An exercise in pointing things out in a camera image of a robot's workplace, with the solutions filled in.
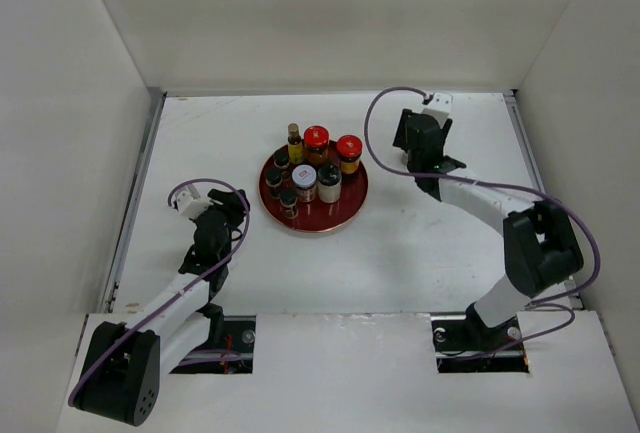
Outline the red lid sauce jar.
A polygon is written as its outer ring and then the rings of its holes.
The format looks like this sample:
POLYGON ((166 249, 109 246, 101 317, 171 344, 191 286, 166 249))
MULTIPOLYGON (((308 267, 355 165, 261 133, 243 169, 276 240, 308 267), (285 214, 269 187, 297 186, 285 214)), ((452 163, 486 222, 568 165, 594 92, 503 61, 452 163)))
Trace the red lid sauce jar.
POLYGON ((336 143, 340 169, 343 175, 353 175, 360 166, 363 144, 356 135, 343 135, 336 143))

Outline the small black cap bottle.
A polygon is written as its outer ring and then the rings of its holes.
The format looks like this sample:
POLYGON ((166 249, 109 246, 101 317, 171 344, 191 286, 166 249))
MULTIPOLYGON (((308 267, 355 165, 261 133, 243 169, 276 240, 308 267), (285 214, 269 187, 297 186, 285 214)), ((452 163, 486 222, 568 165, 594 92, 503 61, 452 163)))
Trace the small black cap bottle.
POLYGON ((279 149, 273 154, 274 166, 280 171, 283 182, 287 182, 291 178, 290 159, 287 150, 279 149))
POLYGON ((293 188, 283 188, 279 194, 279 201, 286 219, 293 220, 298 217, 297 193, 293 188))
POLYGON ((283 183, 282 171, 277 167, 270 167, 266 170, 264 179, 270 196, 278 200, 283 183))

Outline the white bottle black cap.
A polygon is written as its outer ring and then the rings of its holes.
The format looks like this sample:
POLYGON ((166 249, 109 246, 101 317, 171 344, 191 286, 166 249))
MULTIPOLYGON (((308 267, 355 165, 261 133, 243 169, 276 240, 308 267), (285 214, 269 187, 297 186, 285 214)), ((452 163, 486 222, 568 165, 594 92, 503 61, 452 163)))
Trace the white bottle black cap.
POLYGON ((342 174, 339 166, 327 161, 317 171, 317 190, 320 200, 327 204, 336 203, 341 194, 342 174))

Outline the small white lid jar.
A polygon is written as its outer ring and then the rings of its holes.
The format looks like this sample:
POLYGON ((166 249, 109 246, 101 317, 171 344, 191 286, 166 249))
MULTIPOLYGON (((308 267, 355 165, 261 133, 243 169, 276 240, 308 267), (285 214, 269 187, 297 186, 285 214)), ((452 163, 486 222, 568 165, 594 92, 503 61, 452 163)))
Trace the small white lid jar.
POLYGON ((300 202, 310 203, 316 197, 317 171, 311 165, 296 166, 291 173, 291 180, 300 202))

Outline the small red lid jar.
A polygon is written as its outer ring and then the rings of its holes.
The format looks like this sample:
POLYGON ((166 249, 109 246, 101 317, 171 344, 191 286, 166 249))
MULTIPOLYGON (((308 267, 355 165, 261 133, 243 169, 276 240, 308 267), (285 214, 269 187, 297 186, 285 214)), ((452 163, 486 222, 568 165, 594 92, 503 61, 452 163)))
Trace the small red lid jar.
POLYGON ((308 127, 304 132, 303 142, 306 158, 312 166, 318 168, 328 160, 330 135, 324 126, 308 127))

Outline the yellow label brown bottle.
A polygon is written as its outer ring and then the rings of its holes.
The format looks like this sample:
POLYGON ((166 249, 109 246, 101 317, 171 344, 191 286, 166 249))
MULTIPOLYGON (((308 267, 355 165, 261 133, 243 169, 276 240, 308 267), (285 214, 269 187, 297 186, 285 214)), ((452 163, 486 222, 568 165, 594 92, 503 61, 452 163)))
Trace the yellow label brown bottle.
POLYGON ((297 123, 290 123, 287 127, 287 151, 292 165, 300 165, 305 161, 303 139, 297 123))

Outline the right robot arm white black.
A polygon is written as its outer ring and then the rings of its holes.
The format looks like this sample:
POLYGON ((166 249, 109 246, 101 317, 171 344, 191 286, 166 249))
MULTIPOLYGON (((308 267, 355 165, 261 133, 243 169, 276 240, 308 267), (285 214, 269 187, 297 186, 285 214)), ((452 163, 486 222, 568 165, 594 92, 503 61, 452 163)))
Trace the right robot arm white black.
POLYGON ((489 347, 500 326, 549 287, 584 266, 569 217, 556 203, 520 198, 471 180, 466 165, 444 153, 452 126, 427 113, 405 109, 393 146, 407 154, 407 170, 420 190, 457 207, 496 231, 503 240, 504 274, 466 310, 464 337, 473 347, 489 347))

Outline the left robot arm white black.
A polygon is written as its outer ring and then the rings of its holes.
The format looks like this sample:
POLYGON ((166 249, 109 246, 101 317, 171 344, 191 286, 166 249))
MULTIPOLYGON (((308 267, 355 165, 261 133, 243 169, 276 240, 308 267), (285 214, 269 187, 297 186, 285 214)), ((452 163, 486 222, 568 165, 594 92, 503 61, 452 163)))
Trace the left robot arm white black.
POLYGON ((197 347, 214 351, 224 340, 212 299, 248 232, 244 190, 215 180, 201 196, 191 180, 176 186, 168 203, 195 226, 193 243, 169 285, 140 312, 104 321, 89 340, 81 374, 68 404, 130 426, 143 424, 159 396, 161 379, 197 347))

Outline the round red tray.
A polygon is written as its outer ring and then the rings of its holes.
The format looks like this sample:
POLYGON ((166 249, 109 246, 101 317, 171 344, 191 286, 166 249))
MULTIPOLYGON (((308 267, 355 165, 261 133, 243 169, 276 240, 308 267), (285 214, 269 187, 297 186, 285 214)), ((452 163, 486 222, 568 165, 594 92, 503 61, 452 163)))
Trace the round red tray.
POLYGON ((328 204, 315 198, 310 203, 299 203, 298 216, 294 219, 287 218, 280 200, 271 195, 265 180, 265 173, 275 166, 273 155, 279 150, 287 151, 287 146, 278 147, 266 156, 258 180, 261 203, 276 223, 297 232, 324 233, 344 226, 362 209, 368 193, 369 178, 365 164, 360 162, 356 173, 348 176, 342 184, 341 195, 336 203, 328 204))

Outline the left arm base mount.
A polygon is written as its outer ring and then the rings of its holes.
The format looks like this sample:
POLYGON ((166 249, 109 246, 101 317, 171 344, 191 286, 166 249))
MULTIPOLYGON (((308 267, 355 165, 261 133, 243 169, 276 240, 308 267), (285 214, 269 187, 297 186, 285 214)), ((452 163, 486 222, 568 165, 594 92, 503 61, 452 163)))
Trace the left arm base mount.
POLYGON ((256 343, 255 316, 225 316, 210 338, 181 361, 178 375, 251 374, 256 343))

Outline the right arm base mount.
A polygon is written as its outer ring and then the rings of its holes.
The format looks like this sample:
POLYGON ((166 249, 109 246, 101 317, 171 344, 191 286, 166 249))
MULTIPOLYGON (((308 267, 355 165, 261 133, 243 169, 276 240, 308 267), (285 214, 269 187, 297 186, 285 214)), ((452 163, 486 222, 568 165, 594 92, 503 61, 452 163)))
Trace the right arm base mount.
POLYGON ((436 367, 441 374, 528 373, 520 324, 505 324, 477 332, 464 314, 432 315, 432 341, 436 367))

